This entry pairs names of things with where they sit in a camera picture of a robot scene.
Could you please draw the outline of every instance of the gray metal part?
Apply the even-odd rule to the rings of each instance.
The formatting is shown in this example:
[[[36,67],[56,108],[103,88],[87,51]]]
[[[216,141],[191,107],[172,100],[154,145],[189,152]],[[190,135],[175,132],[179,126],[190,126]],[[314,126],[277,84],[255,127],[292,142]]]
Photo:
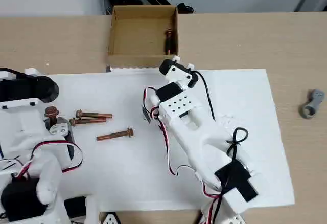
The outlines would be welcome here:
[[[305,119],[313,118],[316,115],[319,105],[323,101],[324,97],[325,94],[321,90],[314,89],[312,92],[310,92],[308,103],[304,104],[300,108],[301,116]]]

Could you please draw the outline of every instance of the black cable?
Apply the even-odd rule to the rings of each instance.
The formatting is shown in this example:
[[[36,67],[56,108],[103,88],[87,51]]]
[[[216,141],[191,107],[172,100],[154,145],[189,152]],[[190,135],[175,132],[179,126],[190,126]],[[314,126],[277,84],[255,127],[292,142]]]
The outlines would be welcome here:
[[[244,138],[239,140],[239,141],[237,140],[238,131],[245,132]],[[225,194],[225,192],[224,192],[225,188],[226,188],[226,186],[227,186],[227,184],[229,182],[230,176],[232,175],[233,165],[234,165],[234,162],[235,162],[235,159],[236,159],[237,145],[239,145],[241,142],[245,141],[248,138],[248,136],[249,136],[249,132],[245,128],[237,127],[234,130],[234,133],[233,133],[233,140],[232,141],[227,141],[228,143],[231,144],[231,146],[228,148],[226,154],[229,155],[230,151],[233,150],[233,155],[232,155],[231,162],[230,162],[230,171],[229,171],[229,174],[228,174],[228,178],[227,178],[224,186],[221,187],[221,192],[219,194],[219,199],[218,199],[218,202],[217,202],[217,206],[216,206],[216,209],[215,209],[215,213],[214,213],[214,216],[213,216],[213,222],[212,223],[215,223],[215,221],[216,221],[216,218],[217,218],[221,203],[223,201],[223,195]]]
[[[13,69],[6,68],[6,67],[0,67],[0,71],[1,72],[10,72],[10,73],[15,74],[15,75],[18,75],[18,76],[34,77],[34,76],[31,76],[31,75],[27,75],[27,74],[25,74],[23,72],[18,72],[18,71],[15,71]]]
[[[208,89],[208,86],[206,85],[206,81],[204,79],[204,76],[199,71],[192,71],[192,73],[196,73],[196,74],[198,74],[198,76],[201,77],[201,79],[203,81],[203,84],[204,84],[204,87],[205,87],[206,96],[208,98],[208,103],[209,103],[209,106],[210,106],[211,115],[213,117],[213,120],[216,120],[215,119],[215,113],[214,113],[213,105],[212,105],[211,99],[210,99],[209,89]]]

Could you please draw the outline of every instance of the mounting hole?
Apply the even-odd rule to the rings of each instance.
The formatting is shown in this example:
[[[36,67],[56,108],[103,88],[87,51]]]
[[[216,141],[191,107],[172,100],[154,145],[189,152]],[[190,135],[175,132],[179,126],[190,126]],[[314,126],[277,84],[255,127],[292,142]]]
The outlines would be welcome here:
[[[316,109],[311,107],[311,106],[306,106],[304,107],[303,109],[303,113],[306,115],[306,116],[313,116],[315,115],[316,113]]]

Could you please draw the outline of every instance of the wire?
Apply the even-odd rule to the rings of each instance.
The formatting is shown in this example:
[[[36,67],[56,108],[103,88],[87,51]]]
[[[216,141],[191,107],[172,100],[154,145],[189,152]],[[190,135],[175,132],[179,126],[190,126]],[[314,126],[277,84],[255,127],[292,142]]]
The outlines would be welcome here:
[[[152,90],[154,90],[154,91],[156,91],[156,89],[154,88],[154,87],[152,87],[152,86],[149,86],[149,87],[146,87],[145,89],[144,89],[144,91],[143,91],[143,107],[144,107],[144,109],[148,112],[148,113],[150,113],[150,111],[146,108],[146,106],[145,106],[145,102],[146,102],[146,100],[147,100],[147,92],[148,92],[148,89],[152,89]]]
[[[215,199],[215,198],[219,197],[219,194],[209,194],[209,193],[207,193],[207,191],[205,189],[205,183],[204,183],[203,180],[202,180],[202,192],[203,192],[204,196],[212,198],[212,199]]]
[[[73,167],[69,167],[69,168],[63,169],[63,170],[62,170],[63,173],[66,173],[66,172],[69,172],[69,171],[71,171],[71,170],[74,170],[74,169],[76,169],[76,168],[78,168],[78,167],[80,167],[80,166],[82,165],[82,163],[83,163],[83,152],[82,152],[81,148],[79,148],[79,146],[76,145],[75,143],[73,143],[73,142],[69,142],[69,141],[44,141],[44,142],[40,142],[40,143],[38,143],[38,144],[33,148],[32,153],[31,153],[30,160],[27,161],[27,162],[23,165],[22,170],[21,170],[20,173],[18,174],[17,178],[21,178],[21,177],[22,177],[22,176],[23,176],[23,175],[28,171],[28,168],[31,166],[31,163],[32,163],[32,161],[33,161],[33,157],[34,157],[34,152],[35,152],[35,150],[37,150],[37,149],[40,148],[41,146],[44,146],[44,145],[52,145],[52,144],[54,144],[54,145],[60,145],[60,144],[64,144],[64,145],[72,145],[72,146],[75,146],[76,148],[78,148],[78,150],[79,150],[80,153],[81,153],[81,161],[80,161],[77,165],[75,165],[75,166],[73,166]]]
[[[12,166],[14,166],[16,163],[19,163],[20,165],[21,165],[21,170],[20,170],[20,172],[22,171],[22,169],[23,169],[23,167],[24,167],[24,164],[18,159],[20,156],[17,156],[17,157],[15,157],[15,158],[13,158],[13,159],[0,159],[0,162],[4,162],[4,161],[7,161],[8,163],[10,163],[10,162],[12,162],[12,161],[15,161],[15,163],[13,163],[13,164],[11,164],[11,165],[9,165],[9,166],[7,166],[7,167],[5,167],[5,168],[3,168],[1,171],[3,171],[3,170],[6,170],[6,169],[9,169],[10,167],[12,167]],[[31,178],[30,177],[30,174],[28,173],[28,172],[25,172],[26,174],[27,174],[27,177],[28,178]]]
[[[203,81],[203,84],[204,84],[204,87],[205,87],[206,96],[208,98],[208,103],[209,103],[209,106],[210,106],[210,111],[211,111],[212,118],[213,118],[213,120],[216,120],[213,105],[211,103],[209,89],[208,89],[208,86],[207,86],[206,81],[204,79],[204,76],[199,71],[192,71],[191,73],[196,73],[198,76],[201,77],[201,79]]]
[[[216,202],[216,200],[218,199],[218,202],[220,201],[221,197],[216,197],[213,199],[210,208],[209,208],[209,212],[208,212],[208,220],[206,222],[206,224],[211,224],[211,216],[213,214],[213,208],[214,208],[214,204]]]
[[[153,114],[155,110],[159,109],[159,106],[155,106],[150,110],[150,118],[157,119],[159,116],[159,112],[156,114]]]
[[[168,133],[167,133],[167,129],[166,129],[166,126],[164,125],[164,123],[158,119],[159,123],[160,123],[160,128],[162,130],[162,133],[163,133],[163,137],[165,139],[165,145],[166,145],[166,156],[167,156],[167,163],[168,163],[168,170],[169,172],[173,175],[173,176],[178,176],[179,174],[179,170],[181,168],[189,168],[189,169],[192,169],[193,171],[195,171],[195,169],[193,167],[191,167],[190,165],[186,165],[186,164],[183,164],[183,165],[180,165],[176,168],[176,171],[174,172],[174,170],[172,169],[171,167],[171,164],[170,164],[170,158],[169,158],[169,152],[170,152],[170,147],[169,147],[169,139],[168,139]]]
[[[237,140],[237,133],[238,131],[243,131],[245,132],[245,136],[243,139],[241,140]],[[215,223],[216,221],[216,218],[217,218],[217,215],[218,215],[218,212],[219,212],[219,209],[220,209],[220,206],[221,206],[221,203],[222,203],[222,200],[223,200],[223,194],[225,193],[225,188],[229,182],[229,179],[230,179],[230,176],[232,175],[232,170],[233,170],[233,165],[234,165],[234,162],[236,160],[236,153],[237,153],[237,145],[239,145],[241,142],[245,141],[249,136],[249,132],[245,129],[245,128],[241,128],[241,127],[237,127],[235,130],[234,130],[234,133],[233,133],[233,139],[232,141],[227,141],[228,143],[231,144],[231,146],[228,148],[226,154],[229,155],[229,153],[231,152],[231,150],[233,150],[233,155],[232,155],[232,158],[231,158],[231,165],[230,165],[230,171],[229,171],[229,174],[228,174],[228,178],[224,184],[224,186],[221,187],[221,192],[220,192],[220,195],[219,195],[219,200],[218,200],[218,203],[217,203],[217,206],[216,206],[216,209],[215,209],[215,213],[214,213],[214,217],[213,217],[213,223]]]

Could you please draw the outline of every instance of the bolt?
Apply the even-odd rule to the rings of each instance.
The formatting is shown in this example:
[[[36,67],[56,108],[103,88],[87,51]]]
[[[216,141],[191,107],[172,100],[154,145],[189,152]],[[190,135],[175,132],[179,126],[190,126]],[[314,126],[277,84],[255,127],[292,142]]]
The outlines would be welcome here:
[[[45,109],[44,115],[49,118],[49,126],[52,127],[53,125],[57,124],[57,116],[59,111],[55,106],[49,106]]]
[[[171,54],[173,30],[168,29],[168,30],[165,31],[165,34],[166,34],[165,53],[166,54]]]
[[[112,118],[112,114],[106,114],[106,113],[84,113],[82,110],[76,111],[76,117],[77,118]]]
[[[134,135],[133,129],[132,128],[127,128],[126,131],[111,133],[111,134],[105,135],[105,136],[98,136],[97,141],[108,140],[108,139],[113,139],[113,138],[122,137],[122,136],[131,137],[133,135]]]
[[[71,118],[69,120],[71,126],[76,126],[77,124],[87,124],[87,123],[105,123],[107,118],[90,118],[90,119],[75,119]]]

